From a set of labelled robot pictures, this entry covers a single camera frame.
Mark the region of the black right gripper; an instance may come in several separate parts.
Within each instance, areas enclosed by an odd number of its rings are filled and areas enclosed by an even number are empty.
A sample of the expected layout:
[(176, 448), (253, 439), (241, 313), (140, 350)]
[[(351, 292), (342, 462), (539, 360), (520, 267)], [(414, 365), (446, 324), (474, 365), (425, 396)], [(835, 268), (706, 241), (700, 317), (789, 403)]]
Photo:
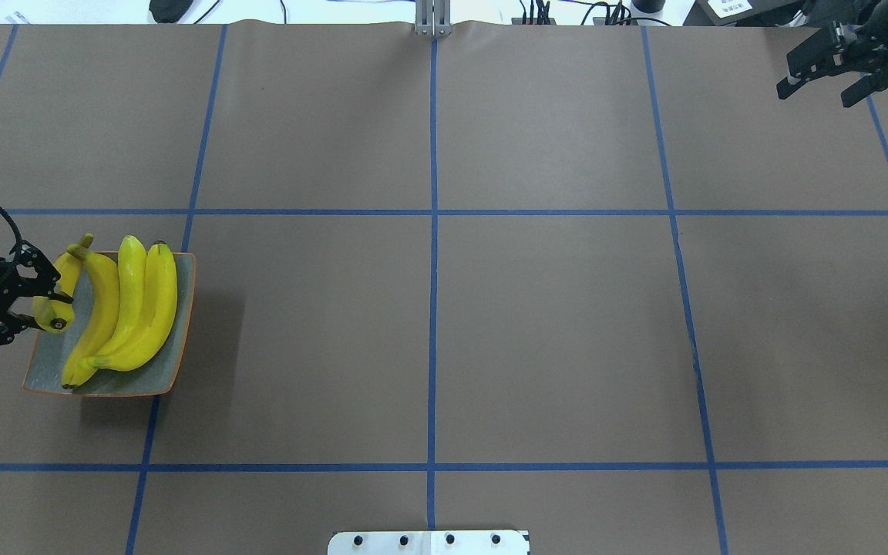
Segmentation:
[(888, 89), (888, 1), (876, 1), (854, 34), (846, 25), (818, 28), (787, 52), (786, 65), (786, 77), (775, 86), (779, 99), (788, 99), (813, 80), (846, 72), (863, 76), (841, 92), (845, 108)]

